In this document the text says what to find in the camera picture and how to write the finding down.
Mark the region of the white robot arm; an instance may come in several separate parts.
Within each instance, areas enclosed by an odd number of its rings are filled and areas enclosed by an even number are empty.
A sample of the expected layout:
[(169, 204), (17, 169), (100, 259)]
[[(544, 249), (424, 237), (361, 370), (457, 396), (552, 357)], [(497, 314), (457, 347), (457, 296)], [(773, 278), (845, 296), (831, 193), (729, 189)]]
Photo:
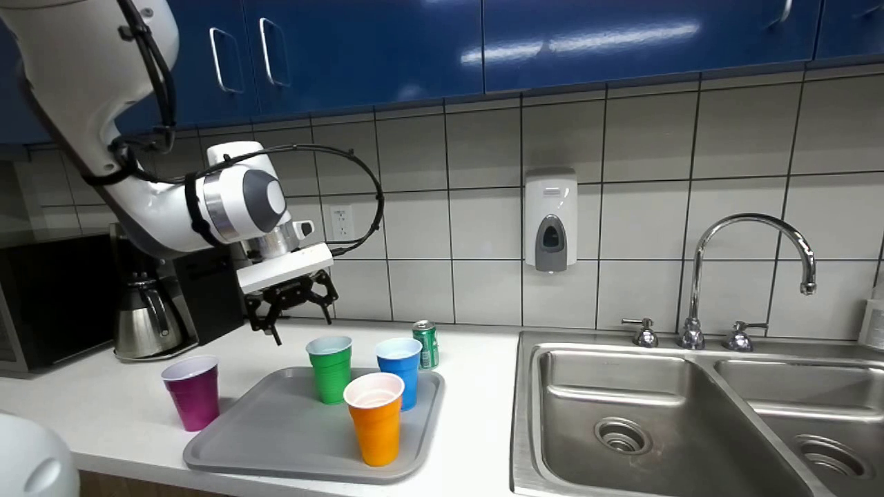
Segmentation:
[(154, 259), (236, 249), (245, 318), (266, 335), (288, 306), (337, 302), (331, 249), (298, 243), (262, 145), (216, 145), (208, 167), (176, 182), (140, 167), (176, 133), (179, 31), (167, 0), (0, 0), (0, 19), (37, 117), (135, 249)]

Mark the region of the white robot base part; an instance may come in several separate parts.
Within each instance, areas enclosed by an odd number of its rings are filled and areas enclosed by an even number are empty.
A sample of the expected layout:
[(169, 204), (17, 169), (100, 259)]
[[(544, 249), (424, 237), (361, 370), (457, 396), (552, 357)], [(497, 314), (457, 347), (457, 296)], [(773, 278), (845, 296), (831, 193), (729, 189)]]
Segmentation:
[(80, 497), (80, 472), (51, 428), (0, 415), (0, 497)]

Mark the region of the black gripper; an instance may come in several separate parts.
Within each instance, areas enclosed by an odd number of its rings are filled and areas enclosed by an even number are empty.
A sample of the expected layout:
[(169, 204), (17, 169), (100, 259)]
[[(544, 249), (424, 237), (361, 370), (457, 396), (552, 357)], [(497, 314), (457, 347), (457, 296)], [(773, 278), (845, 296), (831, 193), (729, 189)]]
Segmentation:
[(245, 299), (245, 318), (255, 331), (267, 335), (274, 343), (281, 343), (277, 321), (285, 310), (301, 305), (317, 305), (324, 321), (331, 321), (331, 306), (341, 299), (328, 273), (298, 276), (294, 281), (274, 284), (261, 296)]

